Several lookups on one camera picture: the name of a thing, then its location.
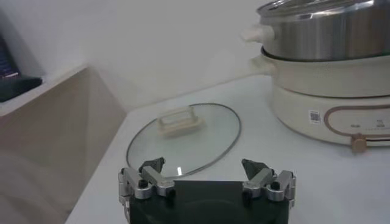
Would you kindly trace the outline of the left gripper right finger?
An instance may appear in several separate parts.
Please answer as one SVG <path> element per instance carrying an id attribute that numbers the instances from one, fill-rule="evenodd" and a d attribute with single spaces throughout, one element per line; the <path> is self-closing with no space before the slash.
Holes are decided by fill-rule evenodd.
<path id="1" fill-rule="evenodd" d="M 279 174 L 265 163 L 242 159 L 241 164 L 248 180 L 242 183 L 243 202 L 265 197 L 269 201 L 289 203 L 296 201 L 296 176 L 292 171 L 282 170 Z"/>

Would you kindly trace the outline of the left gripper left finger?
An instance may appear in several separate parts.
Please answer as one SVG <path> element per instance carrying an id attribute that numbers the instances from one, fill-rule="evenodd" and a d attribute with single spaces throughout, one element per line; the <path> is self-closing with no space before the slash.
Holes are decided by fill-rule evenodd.
<path id="1" fill-rule="evenodd" d="M 126 167 L 118 174 L 119 202 L 125 203 L 131 197 L 148 200 L 154 194 L 167 198 L 176 196 L 175 182 L 161 175 L 165 159 L 163 157 L 145 161 L 138 170 Z"/>

